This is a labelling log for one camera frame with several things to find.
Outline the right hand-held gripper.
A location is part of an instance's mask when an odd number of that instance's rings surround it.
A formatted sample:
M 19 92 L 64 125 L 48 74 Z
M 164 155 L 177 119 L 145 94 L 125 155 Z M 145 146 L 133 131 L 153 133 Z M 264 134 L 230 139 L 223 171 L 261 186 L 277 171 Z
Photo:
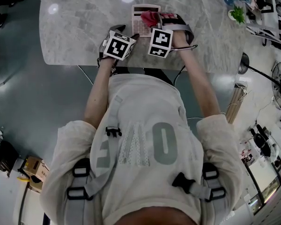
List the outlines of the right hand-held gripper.
M 194 35 L 189 25 L 185 24 L 170 24 L 163 25 L 163 17 L 161 13 L 156 13 L 157 25 L 151 28 L 151 40 L 148 50 L 148 55 L 166 58 L 171 51 L 182 51 L 193 49 L 194 46 L 190 46 L 194 39 Z M 188 43 L 187 47 L 173 48 L 172 39 L 174 30 L 184 30 L 186 40 Z

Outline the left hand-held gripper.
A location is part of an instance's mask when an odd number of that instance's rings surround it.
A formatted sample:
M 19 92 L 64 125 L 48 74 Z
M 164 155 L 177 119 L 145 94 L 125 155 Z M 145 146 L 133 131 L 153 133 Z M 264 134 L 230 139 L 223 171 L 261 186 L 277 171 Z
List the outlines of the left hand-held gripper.
M 126 35 L 116 32 L 116 30 L 124 31 L 125 28 L 125 24 L 115 25 L 110 28 L 109 34 L 103 41 L 104 57 L 112 57 L 123 61 L 130 55 L 140 35 L 136 33 L 131 37 L 127 37 Z

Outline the pink cloth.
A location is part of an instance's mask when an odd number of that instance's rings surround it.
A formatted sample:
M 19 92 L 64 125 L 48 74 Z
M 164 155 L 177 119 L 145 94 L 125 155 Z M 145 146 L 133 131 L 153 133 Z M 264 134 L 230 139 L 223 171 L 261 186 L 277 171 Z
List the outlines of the pink cloth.
M 143 22 L 150 28 L 158 27 L 159 23 L 159 13 L 152 11 L 144 11 L 140 15 Z

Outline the pink calculator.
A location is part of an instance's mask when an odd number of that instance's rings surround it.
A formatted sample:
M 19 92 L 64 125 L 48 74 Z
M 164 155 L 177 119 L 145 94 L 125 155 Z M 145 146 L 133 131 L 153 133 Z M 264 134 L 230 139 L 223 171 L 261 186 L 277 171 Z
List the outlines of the pink calculator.
M 141 14 L 146 11 L 151 12 L 160 12 L 161 6 L 152 5 L 152 4 L 138 4 L 132 6 L 132 33 L 139 34 L 140 37 L 150 38 L 151 30 L 150 28 L 143 22 L 141 18 Z

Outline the person's right forearm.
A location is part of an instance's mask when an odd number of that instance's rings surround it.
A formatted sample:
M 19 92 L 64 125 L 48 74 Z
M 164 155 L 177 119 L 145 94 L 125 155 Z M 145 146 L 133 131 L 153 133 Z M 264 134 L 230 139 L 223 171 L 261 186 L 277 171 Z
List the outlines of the person's right forearm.
M 178 51 L 188 73 L 202 115 L 206 118 L 221 114 L 213 86 L 191 50 Z

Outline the person's right hand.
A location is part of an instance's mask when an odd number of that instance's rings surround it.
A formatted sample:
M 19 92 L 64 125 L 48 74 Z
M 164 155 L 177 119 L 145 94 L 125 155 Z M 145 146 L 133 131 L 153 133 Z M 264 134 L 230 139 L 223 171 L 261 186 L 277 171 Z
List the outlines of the person's right hand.
M 161 14 L 161 18 L 163 18 L 163 19 L 178 19 L 178 17 L 176 15 L 169 15 L 169 14 Z M 187 47 L 188 46 L 184 30 L 174 30 L 173 31 L 172 46 L 174 48 L 180 48 L 180 47 Z

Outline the person's legs in black trousers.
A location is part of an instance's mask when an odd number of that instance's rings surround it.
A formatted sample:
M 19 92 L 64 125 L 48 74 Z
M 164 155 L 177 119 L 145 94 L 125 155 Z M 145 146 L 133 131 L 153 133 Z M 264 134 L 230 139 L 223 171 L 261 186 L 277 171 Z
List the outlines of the person's legs in black trousers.
M 158 78 L 169 85 L 173 86 L 172 81 L 167 77 L 167 75 L 161 70 L 157 68 L 143 68 L 144 74 L 148 76 L 152 76 L 155 78 Z M 114 70 L 111 72 L 110 77 L 114 75 L 120 75 L 120 74 L 130 74 L 127 67 L 115 67 Z

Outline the small green potted plant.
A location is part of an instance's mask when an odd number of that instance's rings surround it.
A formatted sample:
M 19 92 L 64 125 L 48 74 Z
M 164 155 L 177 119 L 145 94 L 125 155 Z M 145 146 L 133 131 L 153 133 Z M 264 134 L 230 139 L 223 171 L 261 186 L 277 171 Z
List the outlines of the small green potted plant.
M 228 11 L 228 16 L 239 24 L 245 23 L 244 11 L 241 7 L 234 6 L 232 10 Z

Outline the tan wooden slat bundle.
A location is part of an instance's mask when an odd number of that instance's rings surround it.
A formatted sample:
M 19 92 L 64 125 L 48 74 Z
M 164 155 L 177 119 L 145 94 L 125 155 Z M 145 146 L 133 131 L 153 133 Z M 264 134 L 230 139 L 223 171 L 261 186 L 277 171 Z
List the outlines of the tan wooden slat bundle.
M 246 95 L 246 87 L 236 83 L 234 86 L 232 99 L 230 101 L 230 104 L 228 104 L 227 110 L 225 112 L 225 116 L 229 124 L 233 124 L 243 102 L 243 99 Z

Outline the black office chair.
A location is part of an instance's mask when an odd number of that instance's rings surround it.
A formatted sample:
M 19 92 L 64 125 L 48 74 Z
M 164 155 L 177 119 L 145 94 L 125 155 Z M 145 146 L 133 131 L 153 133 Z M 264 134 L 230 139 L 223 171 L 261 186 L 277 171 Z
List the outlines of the black office chair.
M 250 129 L 250 132 L 253 136 L 253 140 L 256 146 L 260 149 L 261 154 L 265 157 L 270 157 L 271 149 L 270 149 L 270 145 L 268 144 L 269 138 L 267 137 L 264 130 L 259 124 L 256 125 L 256 128 L 258 130 L 258 133 L 256 133 L 253 128 Z

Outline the person's torso in white shirt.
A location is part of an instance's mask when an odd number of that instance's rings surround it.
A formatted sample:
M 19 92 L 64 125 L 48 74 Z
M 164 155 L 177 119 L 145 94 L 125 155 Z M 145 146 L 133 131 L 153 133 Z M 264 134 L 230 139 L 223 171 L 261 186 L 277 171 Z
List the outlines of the person's torso in white shirt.
M 58 130 L 52 165 L 40 195 L 49 219 L 64 225 L 67 188 L 79 160 L 89 158 L 96 177 L 107 171 L 110 155 L 103 143 L 108 139 L 105 128 L 116 96 L 123 100 L 118 110 L 123 136 L 118 142 L 118 163 L 98 193 L 102 225 L 114 225 L 131 212 L 151 207 L 174 208 L 202 224 L 201 200 L 171 182 L 182 172 L 200 183 L 204 157 L 219 171 L 228 215 L 243 190 L 243 169 L 235 133 L 226 117 L 219 114 L 201 119 L 194 135 L 176 88 L 152 76 L 120 74 L 109 80 L 109 108 L 97 129 L 77 120 Z

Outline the cardboard box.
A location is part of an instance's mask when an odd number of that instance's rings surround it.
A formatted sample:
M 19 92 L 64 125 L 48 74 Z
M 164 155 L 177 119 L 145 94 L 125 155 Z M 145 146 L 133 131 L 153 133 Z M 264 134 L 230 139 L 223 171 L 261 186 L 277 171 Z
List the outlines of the cardboard box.
M 26 176 L 32 190 L 41 193 L 49 173 L 49 168 L 43 159 L 33 156 L 27 157 L 19 168 L 19 172 Z

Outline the black storage case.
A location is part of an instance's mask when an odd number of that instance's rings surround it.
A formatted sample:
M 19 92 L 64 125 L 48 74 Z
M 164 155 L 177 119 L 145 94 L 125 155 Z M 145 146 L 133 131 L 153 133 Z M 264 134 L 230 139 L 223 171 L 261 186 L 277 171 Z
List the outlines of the black storage case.
M 11 143 L 4 140 L 0 142 L 0 171 L 6 172 L 8 177 L 18 157 L 19 154 Z

